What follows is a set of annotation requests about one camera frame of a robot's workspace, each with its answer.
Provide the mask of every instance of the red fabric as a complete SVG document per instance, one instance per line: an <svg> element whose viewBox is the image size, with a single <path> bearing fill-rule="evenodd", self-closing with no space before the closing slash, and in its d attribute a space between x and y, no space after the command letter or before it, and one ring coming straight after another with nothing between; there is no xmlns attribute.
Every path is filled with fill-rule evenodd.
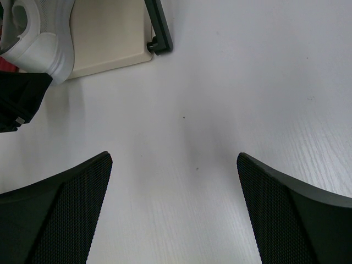
<svg viewBox="0 0 352 264"><path fill-rule="evenodd" d="M18 68L0 57L0 70L15 73L18 71Z"/></svg>

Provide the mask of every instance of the white sneaker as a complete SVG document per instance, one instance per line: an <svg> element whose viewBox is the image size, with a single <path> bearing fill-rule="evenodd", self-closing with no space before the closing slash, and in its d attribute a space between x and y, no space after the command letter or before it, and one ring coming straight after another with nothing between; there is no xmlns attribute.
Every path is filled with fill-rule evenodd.
<svg viewBox="0 0 352 264"><path fill-rule="evenodd" d="M0 55L28 73L64 82L74 64L70 15L74 0L0 0L4 8Z"/></svg>

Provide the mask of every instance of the white table surface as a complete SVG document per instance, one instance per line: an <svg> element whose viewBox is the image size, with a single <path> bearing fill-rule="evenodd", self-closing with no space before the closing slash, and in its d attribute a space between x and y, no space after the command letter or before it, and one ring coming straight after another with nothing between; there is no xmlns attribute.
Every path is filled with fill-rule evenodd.
<svg viewBox="0 0 352 264"><path fill-rule="evenodd" d="M352 2L163 4L174 52L50 88L0 135L0 192L107 150L88 263L260 263L239 152L352 197Z"/></svg>

